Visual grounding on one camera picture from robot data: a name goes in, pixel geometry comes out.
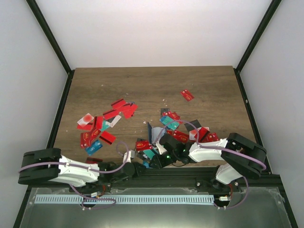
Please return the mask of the teal card black stripe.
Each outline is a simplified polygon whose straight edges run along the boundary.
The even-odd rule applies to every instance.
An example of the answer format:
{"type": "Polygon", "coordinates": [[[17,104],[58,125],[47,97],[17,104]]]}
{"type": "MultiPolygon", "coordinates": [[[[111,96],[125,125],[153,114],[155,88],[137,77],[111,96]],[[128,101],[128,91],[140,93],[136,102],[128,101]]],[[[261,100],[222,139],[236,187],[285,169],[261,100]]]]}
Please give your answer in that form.
{"type": "Polygon", "coordinates": [[[137,157],[146,163],[150,163],[158,152],[154,149],[147,149],[143,151],[137,151],[137,157]]]}

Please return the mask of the navy blue card holder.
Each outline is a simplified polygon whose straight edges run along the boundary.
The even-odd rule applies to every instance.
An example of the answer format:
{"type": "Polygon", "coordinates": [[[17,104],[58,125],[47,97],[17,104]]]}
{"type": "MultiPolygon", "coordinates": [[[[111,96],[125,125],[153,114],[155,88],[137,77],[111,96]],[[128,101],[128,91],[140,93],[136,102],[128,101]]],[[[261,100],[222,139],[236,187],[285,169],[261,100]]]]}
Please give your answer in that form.
{"type": "Polygon", "coordinates": [[[167,129],[163,129],[162,127],[153,127],[148,122],[147,123],[148,128],[148,141],[149,143],[154,146],[155,140],[157,139],[157,142],[163,137],[163,135],[167,132],[167,129]]]}

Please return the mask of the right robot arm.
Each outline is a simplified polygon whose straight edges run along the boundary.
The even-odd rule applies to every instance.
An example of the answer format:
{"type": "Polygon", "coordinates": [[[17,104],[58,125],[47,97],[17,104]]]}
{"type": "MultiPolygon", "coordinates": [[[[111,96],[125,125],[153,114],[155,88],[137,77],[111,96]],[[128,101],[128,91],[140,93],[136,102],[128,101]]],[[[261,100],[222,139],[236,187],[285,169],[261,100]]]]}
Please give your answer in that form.
{"type": "Polygon", "coordinates": [[[205,143],[179,142],[166,133],[156,143],[156,148],[158,151],[149,163],[151,168],[156,169],[175,162],[187,165],[211,160],[225,161],[210,180],[216,191],[223,191],[231,182],[242,177],[259,179],[266,169],[266,149],[238,133],[205,143]]]}

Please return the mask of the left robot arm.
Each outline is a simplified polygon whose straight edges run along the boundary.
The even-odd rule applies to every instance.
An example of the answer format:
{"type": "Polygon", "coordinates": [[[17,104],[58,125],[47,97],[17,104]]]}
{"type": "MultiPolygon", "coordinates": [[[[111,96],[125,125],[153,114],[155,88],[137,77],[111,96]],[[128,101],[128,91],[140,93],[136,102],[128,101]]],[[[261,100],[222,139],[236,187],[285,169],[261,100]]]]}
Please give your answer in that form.
{"type": "Polygon", "coordinates": [[[142,175],[146,167],[131,161],[132,151],[123,156],[123,163],[83,163],[61,154],[59,148],[26,152],[19,170],[18,183],[34,185],[45,182],[59,182],[93,191],[97,185],[113,184],[142,175]]]}

